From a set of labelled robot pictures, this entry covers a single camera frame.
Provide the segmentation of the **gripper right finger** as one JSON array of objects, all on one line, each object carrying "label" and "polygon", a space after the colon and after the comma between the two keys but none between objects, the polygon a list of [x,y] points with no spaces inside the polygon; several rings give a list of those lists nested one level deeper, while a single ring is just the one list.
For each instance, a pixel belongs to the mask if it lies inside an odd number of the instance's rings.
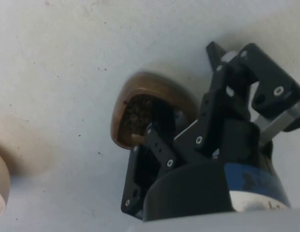
[{"label": "gripper right finger", "polygon": [[254,43],[230,61],[207,46],[213,68],[197,121],[174,142],[183,159],[253,160],[270,156],[272,139],[300,128],[300,85]]}]

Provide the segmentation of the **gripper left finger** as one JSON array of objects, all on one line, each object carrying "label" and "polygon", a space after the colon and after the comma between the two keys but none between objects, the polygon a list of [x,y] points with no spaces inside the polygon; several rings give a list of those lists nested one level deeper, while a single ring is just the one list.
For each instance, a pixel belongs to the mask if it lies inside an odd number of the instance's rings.
[{"label": "gripper left finger", "polygon": [[120,206],[123,213],[143,215],[150,188],[177,165],[178,158],[172,149],[175,132],[173,108],[163,100],[155,100],[152,121],[144,133],[145,141],[130,151]]}]

